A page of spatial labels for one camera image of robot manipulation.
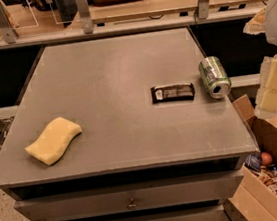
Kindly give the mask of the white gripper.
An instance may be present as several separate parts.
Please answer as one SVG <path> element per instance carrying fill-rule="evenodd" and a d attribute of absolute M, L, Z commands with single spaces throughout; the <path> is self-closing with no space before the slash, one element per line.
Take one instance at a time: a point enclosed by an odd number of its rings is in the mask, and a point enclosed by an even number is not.
<path fill-rule="evenodd" d="M 269 0 L 243 28 L 245 34 L 264 33 L 270 44 L 277 46 L 277 0 Z M 259 119 L 270 119 L 277 114 L 277 54 L 266 56 L 260 67 L 260 86 L 255 100 L 255 115 Z"/>

